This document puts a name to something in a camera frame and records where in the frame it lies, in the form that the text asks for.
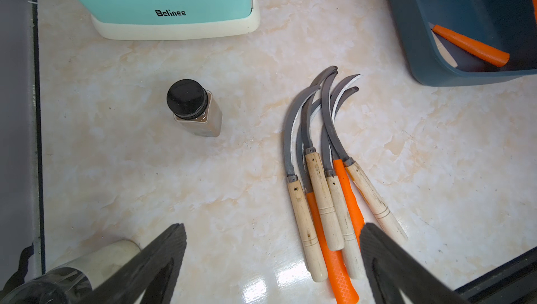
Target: teal appliance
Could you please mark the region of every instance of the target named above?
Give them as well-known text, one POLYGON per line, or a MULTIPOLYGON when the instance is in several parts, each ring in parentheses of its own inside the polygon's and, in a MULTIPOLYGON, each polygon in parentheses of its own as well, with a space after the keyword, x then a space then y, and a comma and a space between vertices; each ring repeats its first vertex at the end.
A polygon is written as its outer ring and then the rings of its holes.
POLYGON ((181 40, 245 34, 259 26, 257 0, 79 0, 109 39, 181 40))

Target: marble countertop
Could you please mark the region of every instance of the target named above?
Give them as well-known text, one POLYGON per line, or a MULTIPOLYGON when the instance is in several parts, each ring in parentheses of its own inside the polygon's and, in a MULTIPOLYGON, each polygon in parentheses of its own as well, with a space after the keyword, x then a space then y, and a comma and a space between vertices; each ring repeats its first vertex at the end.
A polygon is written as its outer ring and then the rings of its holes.
POLYGON ((252 34, 132 42, 99 36, 77 0, 39 0, 47 268, 179 222, 173 303, 335 303, 305 270, 280 144, 292 98, 330 65, 364 75, 336 127, 414 258, 456 288, 537 246, 537 77, 422 86, 387 0, 259 4, 252 34), (172 118, 183 78, 214 94, 218 138, 172 118))

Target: belinee logo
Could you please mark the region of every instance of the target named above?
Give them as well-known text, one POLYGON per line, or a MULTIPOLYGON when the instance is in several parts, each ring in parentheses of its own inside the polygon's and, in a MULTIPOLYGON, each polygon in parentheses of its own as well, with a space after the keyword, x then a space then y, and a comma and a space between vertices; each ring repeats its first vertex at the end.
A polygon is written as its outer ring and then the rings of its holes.
POLYGON ((158 16, 186 16, 185 11, 170 11, 169 9, 166 9, 165 11, 156 10, 158 16))

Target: black bottle cap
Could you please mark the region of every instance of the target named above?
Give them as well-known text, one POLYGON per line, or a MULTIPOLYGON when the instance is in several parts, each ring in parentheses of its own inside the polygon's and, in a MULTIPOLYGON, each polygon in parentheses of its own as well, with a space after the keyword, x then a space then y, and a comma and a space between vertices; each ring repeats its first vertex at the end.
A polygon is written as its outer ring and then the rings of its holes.
POLYGON ((182 79, 171 85, 166 101, 171 111, 185 120, 196 119, 209 104, 205 89, 192 79, 182 79))

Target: glass bottle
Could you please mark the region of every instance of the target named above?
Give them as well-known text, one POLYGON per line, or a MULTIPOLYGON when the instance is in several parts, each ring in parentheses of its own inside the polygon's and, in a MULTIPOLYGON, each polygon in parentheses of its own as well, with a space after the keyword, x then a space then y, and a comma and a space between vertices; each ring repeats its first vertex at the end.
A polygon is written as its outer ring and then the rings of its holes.
POLYGON ((222 111, 213 94, 192 79, 171 85, 166 96, 174 119, 197 136, 217 137, 222 127, 222 111))

